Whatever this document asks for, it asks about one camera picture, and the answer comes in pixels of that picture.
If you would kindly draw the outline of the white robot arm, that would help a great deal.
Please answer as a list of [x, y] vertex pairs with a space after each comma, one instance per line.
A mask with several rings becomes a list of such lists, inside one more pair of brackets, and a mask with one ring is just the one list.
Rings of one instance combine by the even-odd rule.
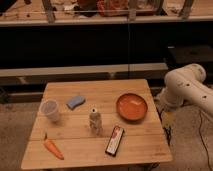
[[160, 96], [161, 103], [176, 108], [184, 100], [200, 107], [213, 118], [213, 89], [203, 84], [206, 71], [199, 64], [189, 64], [169, 71], [165, 77], [165, 88]]

